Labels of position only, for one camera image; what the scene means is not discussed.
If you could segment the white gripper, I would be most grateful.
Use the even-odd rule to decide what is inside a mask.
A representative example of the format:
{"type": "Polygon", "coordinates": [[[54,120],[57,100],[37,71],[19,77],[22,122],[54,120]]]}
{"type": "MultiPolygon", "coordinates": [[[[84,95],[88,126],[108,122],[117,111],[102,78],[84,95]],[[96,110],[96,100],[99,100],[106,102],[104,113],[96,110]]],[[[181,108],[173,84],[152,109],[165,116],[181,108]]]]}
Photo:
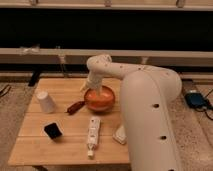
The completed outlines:
{"type": "Polygon", "coordinates": [[[84,92],[88,89],[99,90],[102,85],[103,76],[94,72],[89,72],[87,78],[87,85],[83,84],[80,88],[80,92],[84,92]]]}

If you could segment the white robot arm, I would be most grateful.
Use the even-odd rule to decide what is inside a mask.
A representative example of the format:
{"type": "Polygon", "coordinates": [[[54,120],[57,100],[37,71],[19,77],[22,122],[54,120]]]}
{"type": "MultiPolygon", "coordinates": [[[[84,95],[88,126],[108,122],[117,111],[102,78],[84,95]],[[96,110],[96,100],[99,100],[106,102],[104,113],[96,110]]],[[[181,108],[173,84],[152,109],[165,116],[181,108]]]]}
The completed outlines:
{"type": "Polygon", "coordinates": [[[99,91],[102,79],[121,80],[120,109],[132,171],[183,171],[167,109],[182,89],[171,69],[115,63],[107,54],[87,60],[89,74],[83,89],[99,91]]]}

